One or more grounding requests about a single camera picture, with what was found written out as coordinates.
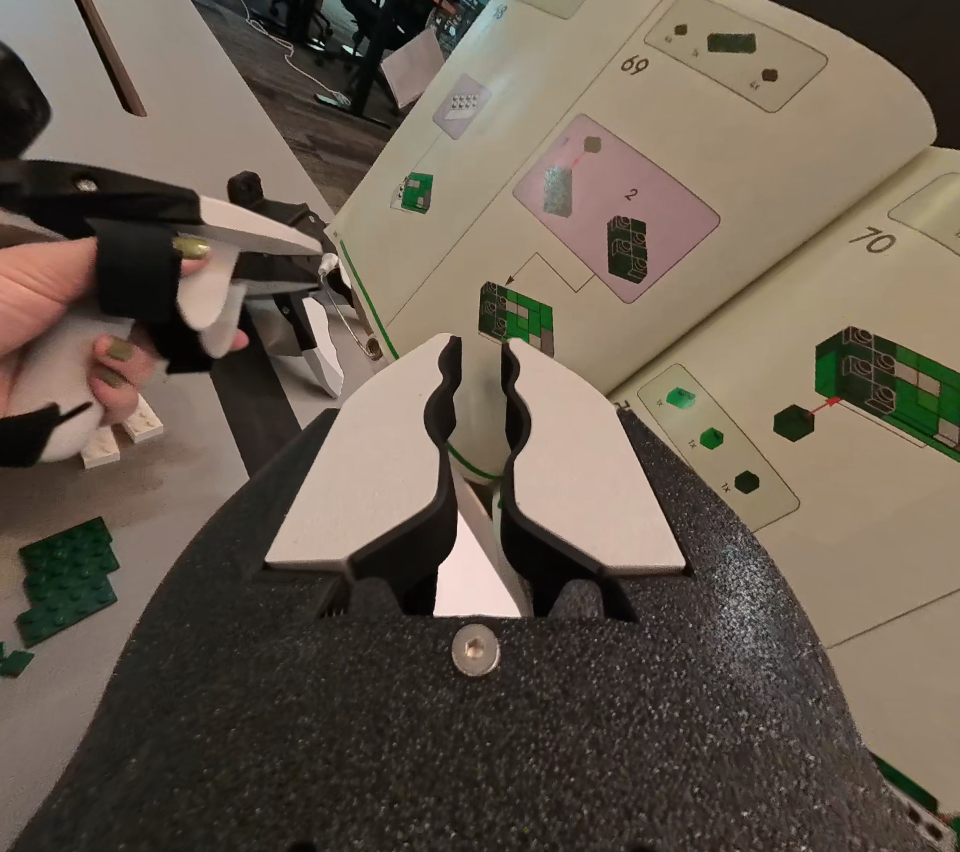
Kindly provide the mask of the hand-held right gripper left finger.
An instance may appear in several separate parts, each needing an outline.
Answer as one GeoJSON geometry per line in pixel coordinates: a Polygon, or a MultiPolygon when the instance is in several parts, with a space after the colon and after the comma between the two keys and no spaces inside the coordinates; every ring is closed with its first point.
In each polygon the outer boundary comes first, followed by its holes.
{"type": "Polygon", "coordinates": [[[439,333],[360,386],[331,419],[262,578],[379,580],[403,612],[435,615],[458,535],[448,440],[460,384],[461,338],[439,333]]]}

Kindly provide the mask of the person's left hand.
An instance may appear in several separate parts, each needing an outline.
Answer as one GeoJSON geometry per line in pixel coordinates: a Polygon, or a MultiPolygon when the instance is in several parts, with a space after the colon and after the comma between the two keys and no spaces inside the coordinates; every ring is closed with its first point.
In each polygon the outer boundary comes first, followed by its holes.
{"type": "MultiPolygon", "coordinates": [[[[20,352],[55,326],[97,284],[96,237],[20,244],[1,251],[1,415],[19,376],[20,352]]],[[[139,394],[161,361],[150,331],[134,325],[126,336],[99,335],[91,344],[88,385],[102,405],[103,424],[137,409],[139,394]]]]}

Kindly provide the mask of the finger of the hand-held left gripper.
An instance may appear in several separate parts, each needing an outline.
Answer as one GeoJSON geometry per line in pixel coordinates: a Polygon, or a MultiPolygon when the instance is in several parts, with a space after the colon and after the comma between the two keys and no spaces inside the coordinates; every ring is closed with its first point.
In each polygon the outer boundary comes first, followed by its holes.
{"type": "Polygon", "coordinates": [[[228,284],[228,300],[270,298],[276,295],[306,295],[320,289],[327,275],[325,267],[334,267],[334,255],[277,256],[264,253],[240,253],[228,284]]]}
{"type": "Polygon", "coordinates": [[[224,200],[200,196],[198,216],[197,235],[241,252],[289,257],[324,254],[317,238],[224,200]]]}

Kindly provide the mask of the white leaning panel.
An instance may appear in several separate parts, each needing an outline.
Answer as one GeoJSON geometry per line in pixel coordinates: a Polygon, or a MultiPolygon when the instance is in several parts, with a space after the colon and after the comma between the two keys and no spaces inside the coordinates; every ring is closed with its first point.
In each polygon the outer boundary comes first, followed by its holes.
{"type": "Polygon", "coordinates": [[[420,99],[446,61],[435,30],[429,27],[383,58],[379,72],[400,112],[420,99]]]}

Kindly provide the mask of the black and white spare gripper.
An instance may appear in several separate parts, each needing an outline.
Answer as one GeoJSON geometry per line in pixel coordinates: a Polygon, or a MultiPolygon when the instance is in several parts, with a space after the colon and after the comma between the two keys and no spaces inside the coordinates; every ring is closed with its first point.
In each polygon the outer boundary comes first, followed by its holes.
{"type": "MultiPolygon", "coordinates": [[[[253,171],[242,171],[226,184],[227,198],[234,205],[257,212],[276,222],[288,225],[320,241],[323,253],[334,253],[326,235],[326,224],[306,203],[286,203],[265,197],[260,177],[253,171]]],[[[306,295],[275,295],[270,298],[290,328],[277,344],[268,350],[278,355],[300,354],[309,366],[318,385],[332,398],[341,396],[344,372],[330,333],[330,318],[317,300],[319,288],[306,295]]]]}

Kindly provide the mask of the pile of dark green lego pieces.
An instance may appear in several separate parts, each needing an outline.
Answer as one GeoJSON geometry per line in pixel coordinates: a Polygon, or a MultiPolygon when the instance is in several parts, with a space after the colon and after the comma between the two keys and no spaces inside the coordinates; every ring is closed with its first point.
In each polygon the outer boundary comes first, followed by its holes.
{"type": "Polygon", "coordinates": [[[18,678],[34,647],[117,602],[110,577],[120,564],[101,517],[21,546],[18,556],[29,606],[15,621],[21,648],[2,648],[2,678],[18,678]]]}

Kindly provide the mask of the black office chair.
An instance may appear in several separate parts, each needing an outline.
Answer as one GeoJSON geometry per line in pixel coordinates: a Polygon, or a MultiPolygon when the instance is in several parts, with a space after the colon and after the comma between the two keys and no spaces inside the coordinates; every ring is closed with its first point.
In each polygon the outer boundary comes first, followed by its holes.
{"type": "Polygon", "coordinates": [[[383,29],[385,37],[381,57],[395,52],[423,31],[431,11],[441,2],[441,0],[392,0],[389,21],[381,25],[380,20],[382,13],[387,9],[387,0],[382,2],[379,0],[340,1],[357,26],[353,34],[354,52],[348,54],[344,45],[338,50],[327,46],[320,55],[326,61],[341,60],[348,69],[362,58],[358,50],[361,40],[372,41],[378,30],[383,29]]]}

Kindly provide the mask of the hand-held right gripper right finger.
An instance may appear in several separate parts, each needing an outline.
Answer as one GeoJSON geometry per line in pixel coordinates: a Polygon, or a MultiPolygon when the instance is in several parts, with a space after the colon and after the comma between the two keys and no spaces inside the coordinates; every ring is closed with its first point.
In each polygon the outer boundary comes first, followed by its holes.
{"type": "Polygon", "coordinates": [[[520,338],[503,344],[500,375],[500,542],[534,616],[586,582],[600,615],[633,620],[621,582],[682,575],[687,561],[615,407],[520,338]]]}

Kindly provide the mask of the lego instruction booklet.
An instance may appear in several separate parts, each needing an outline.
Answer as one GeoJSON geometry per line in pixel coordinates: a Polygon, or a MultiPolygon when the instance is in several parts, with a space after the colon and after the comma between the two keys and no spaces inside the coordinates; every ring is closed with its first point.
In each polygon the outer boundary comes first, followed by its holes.
{"type": "Polygon", "coordinates": [[[870,750],[958,805],[958,152],[769,0],[491,0],[331,223],[389,358],[500,342],[634,412],[755,533],[870,750]]]}

